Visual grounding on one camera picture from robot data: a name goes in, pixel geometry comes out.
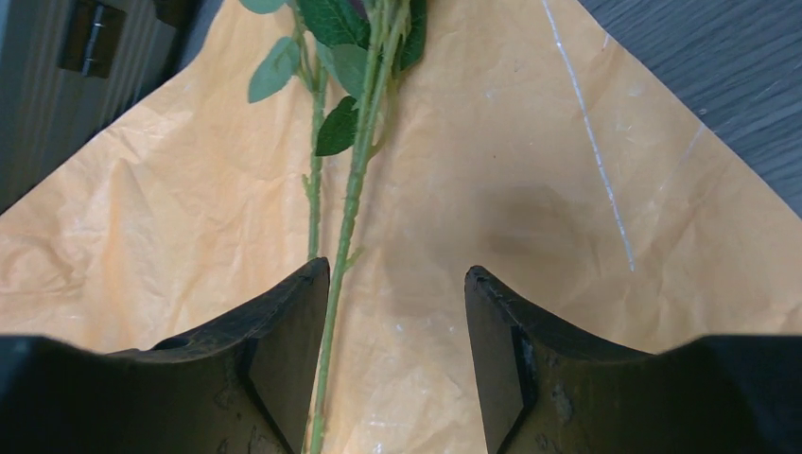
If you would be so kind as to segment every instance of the thick green stem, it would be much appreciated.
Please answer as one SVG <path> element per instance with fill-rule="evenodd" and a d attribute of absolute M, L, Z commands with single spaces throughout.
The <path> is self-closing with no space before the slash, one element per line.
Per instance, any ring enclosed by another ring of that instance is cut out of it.
<path fill-rule="evenodd" d="M 381 100 L 388 87 L 392 75 L 392 65 L 401 33 L 405 29 L 409 15 L 409 6 L 399 10 L 389 10 L 392 2 L 376 2 L 376 8 L 371 17 L 371 40 L 368 49 L 368 65 L 365 73 L 363 97 L 359 102 L 359 115 L 357 120 L 357 134 L 354 141 L 354 152 L 351 161 L 351 173 L 348 176 L 348 187 L 345 196 L 342 225 L 340 227 L 340 243 L 337 249 L 334 272 L 332 273 L 331 288 L 329 290 L 326 309 L 325 325 L 323 327 L 323 341 L 321 346 L 320 367 L 318 370 L 318 388 L 315 395 L 314 418 L 312 419 L 312 440 L 310 454 L 320 454 L 323 449 L 323 433 L 325 423 L 323 420 L 323 407 L 325 405 L 326 390 L 328 386 L 328 373 L 331 365 L 332 340 L 337 319 L 337 308 L 342 290 L 342 279 L 348 268 L 351 238 L 357 223 L 359 212 L 359 198 L 365 181 L 368 162 L 371 157 L 371 148 Z M 390 24 L 387 20 L 393 16 L 392 30 L 388 33 Z M 379 56 L 384 50 L 385 58 Z"/>
<path fill-rule="evenodd" d="M 318 144 L 318 132 L 323 124 L 323 108 L 325 107 L 326 84 L 328 73 L 321 64 L 321 59 L 315 57 L 315 74 L 312 81 L 314 87 L 314 113 L 312 114 L 312 153 L 309 156 L 310 173 L 306 196 L 309 198 L 309 247 L 307 259 L 318 256 L 321 244 L 321 178 L 323 159 L 315 155 Z"/>

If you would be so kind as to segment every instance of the latch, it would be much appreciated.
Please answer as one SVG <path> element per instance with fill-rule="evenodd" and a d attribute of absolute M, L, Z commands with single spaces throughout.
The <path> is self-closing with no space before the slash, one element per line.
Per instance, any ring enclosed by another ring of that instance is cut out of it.
<path fill-rule="evenodd" d="M 107 79 L 122 35 L 126 12 L 95 0 L 76 0 L 59 68 Z"/>

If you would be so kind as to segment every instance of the wrapping paper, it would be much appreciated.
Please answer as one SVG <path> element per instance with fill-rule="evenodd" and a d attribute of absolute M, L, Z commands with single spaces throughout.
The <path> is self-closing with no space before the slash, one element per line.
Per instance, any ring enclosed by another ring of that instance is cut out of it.
<path fill-rule="evenodd" d="M 429 11 L 369 168 L 326 452 L 485 452 L 462 298 L 475 264 L 647 351 L 800 330 L 799 219 L 579 3 Z M 290 31 L 287 10 L 227 0 L 186 70 L 0 218 L 3 331 L 149 348 L 304 262 L 310 96 L 295 79 L 246 102 Z M 325 160 L 329 256 L 349 162 Z"/>

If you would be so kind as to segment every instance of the white crease line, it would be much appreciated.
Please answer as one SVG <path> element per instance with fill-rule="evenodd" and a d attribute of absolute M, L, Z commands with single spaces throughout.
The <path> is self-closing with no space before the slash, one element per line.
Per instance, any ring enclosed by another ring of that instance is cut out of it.
<path fill-rule="evenodd" d="M 690 156 L 690 152 L 693 150 L 693 147 L 696 146 L 696 141 L 699 140 L 699 136 L 702 135 L 702 131 L 704 131 L 704 130 L 705 130 L 705 123 L 702 123 L 700 121 L 699 122 L 699 129 L 696 130 L 696 134 L 693 136 L 692 139 L 690 139 L 690 143 L 688 144 L 688 149 L 686 149 L 685 153 L 682 154 L 682 157 L 679 158 L 679 162 L 677 163 L 677 165 L 674 168 L 674 170 L 671 171 L 671 175 L 669 175 L 669 178 L 666 179 L 665 183 L 660 185 L 660 188 L 657 189 L 657 192 L 662 191 L 663 188 L 666 187 L 666 184 L 668 184 L 671 181 L 671 179 L 674 178 L 674 175 L 676 174 L 677 170 L 679 170 L 679 168 L 682 166 L 682 164 Z"/>
<path fill-rule="evenodd" d="M 568 68 L 568 74 L 571 76 L 571 83 L 574 85 L 574 92 L 576 93 L 577 99 L 579 100 L 579 106 L 582 109 L 582 116 L 584 117 L 584 127 L 587 130 L 587 137 L 590 139 L 590 145 L 593 147 L 593 154 L 596 155 L 596 166 L 599 168 L 599 174 L 601 175 L 601 179 L 604 181 L 604 187 L 607 189 L 607 198 L 610 199 L 610 203 L 613 205 L 613 214 L 616 217 L 616 224 L 619 225 L 619 231 L 621 232 L 621 239 L 624 241 L 624 248 L 627 252 L 627 259 L 629 260 L 629 269 L 630 271 L 635 271 L 635 258 L 632 254 L 632 246 L 630 245 L 629 238 L 626 235 L 626 229 L 624 229 L 624 223 L 621 220 L 621 215 L 619 213 L 619 206 L 616 205 L 616 196 L 613 194 L 613 187 L 610 185 L 610 179 L 607 178 L 607 172 L 604 170 L 604 163 L 602 161 L 602 155 L 599 153 L 599 145 L 596 143 L 596 136 L 593 134 L 593 128 L 590 127 L 590 118 L 587 115 L 587 108 L 584 105 L 584 98 L 582 98 L 582 90 L 579 88 L 579 80 L 576 77 L 576 73 L 574 72 L 573 66 L 571 66 L 571 61 L 568 59 L 568 54 L 566 50 L 563 48 L 563 42 L 560 40 L 560 33 L 557 31 L 557 24 L 554 22 L 554 16 L 551 15 L 551 8 L 549 8 L 549 1 L 548 0 L 541 0 L 543 2 L 543 8 L 546 9 L 546 15 L 549 17 L 549 23 L 551 24 L 551 31 L 554 32 L 554 41 L 557 43 L 557 48 L 560 50 L 560 54 L 563 56 L 563 61 L 566 63 L 566 67 Z"/>

